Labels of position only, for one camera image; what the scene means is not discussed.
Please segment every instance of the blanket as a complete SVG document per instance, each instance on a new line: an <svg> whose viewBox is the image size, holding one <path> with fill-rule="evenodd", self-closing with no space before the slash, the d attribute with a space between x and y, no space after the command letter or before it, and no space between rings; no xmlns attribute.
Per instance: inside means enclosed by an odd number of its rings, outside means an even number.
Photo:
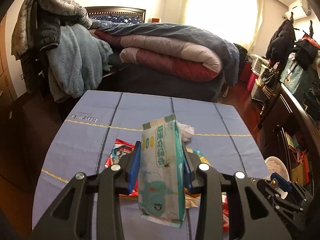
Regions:
<svg viewBox="0 0 320 240"><path fill-rule="evenodd" d="M123 49L120 53L120 59L125 63L135 63L194 82L206 82L218 76L218 73L204 67L199 62L184 60L147 49Z"/></svg>
<svg viewBox="0 0 320 240"><path fill-rule="evenodd" d="M12 33L11 55L20 59L20 56L34 47L31 35L30 15L34 0L24 0L16 25ZM78 16L75 22L90 28L92 20L89 19L87 10L74 0L38 0L38 5L48 12L61 16Z"/></svg>
<svg viewBox="0 0 320 240"><path fill-rule="evenodd" d="M102 69L109 71L110 45L90 35L80 24L61 26L60 44L46 51L48 79L54 101L78 98L95 90L102 79Z"/></svg>
<svg viewBox="0 0 320 240"><path fill-rule="evenodd" d="M189 41L211 49L221 59L226 82L234 86L238 82L239 51L234 44L204 29L170 23L122 24L92 20L91 29L98 29L111 35L130 34L169 37Z"/></svg>
<svg viewBox="0 0 320 240"><path fill-rule="evenodd" d="M200 62L216 73L222 70L221 60L215 52L189 41L135 34L114 36L100 30L95 30L94 34L114 47L147 49L188 61Z"/></svg>

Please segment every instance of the bed frame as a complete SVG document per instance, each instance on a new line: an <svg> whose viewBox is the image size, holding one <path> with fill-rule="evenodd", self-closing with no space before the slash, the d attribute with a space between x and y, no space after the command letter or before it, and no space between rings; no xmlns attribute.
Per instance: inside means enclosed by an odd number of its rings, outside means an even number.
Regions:
<svg viewBox="0 0 320 240"><path fill-rule="evenodd" d="M86 7L88 15L99 15L99 16L139 16L141 21L145 22L146 10L129 8L129 7L113 7L113 6L93 6Z"/></svg>

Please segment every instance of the red snack package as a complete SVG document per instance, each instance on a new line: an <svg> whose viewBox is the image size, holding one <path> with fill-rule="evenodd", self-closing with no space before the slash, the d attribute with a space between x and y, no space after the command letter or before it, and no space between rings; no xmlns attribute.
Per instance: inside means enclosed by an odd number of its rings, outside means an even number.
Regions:
<svg viewBox="0 0 320 240"><path fill-rule="evenodd" d="M229 231L229 209L228 209L228 200L222 195L222 228L223 232Z"/></svg>
<svg viewBox="0 0 320 240"><path fill-rule="evenodd" d="M105 162L105 168L108 168L113 164L117 164L121 156L132 153L133 148L133 144L117 138L115 141L115 145L113 146L112 152ZM138 180L136 181L136 185L129 196L138 196Z"/></svg>

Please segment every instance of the white tissue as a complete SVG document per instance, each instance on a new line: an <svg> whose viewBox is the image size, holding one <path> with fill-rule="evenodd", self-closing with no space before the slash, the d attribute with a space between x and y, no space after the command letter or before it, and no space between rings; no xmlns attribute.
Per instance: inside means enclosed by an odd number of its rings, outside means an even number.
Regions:
<svg viewBox="0 0 320 240"><path fill-rule="evenodd" d="M190 125L182 124L179 122L177 122L177 124L180 130L181 140L183 140L184 142L189 141L191 137L195 134L195 128Z"/></svg>

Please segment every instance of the window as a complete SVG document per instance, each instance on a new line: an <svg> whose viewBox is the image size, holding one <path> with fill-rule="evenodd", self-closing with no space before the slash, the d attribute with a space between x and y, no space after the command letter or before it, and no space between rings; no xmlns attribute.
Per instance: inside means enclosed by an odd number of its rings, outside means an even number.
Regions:
<svg viewBox="0 0 320 240"><path fill-rule="evenodd" d="M249 49L261 25L259 10L257 0L189 0L185 24Z"/></svg>

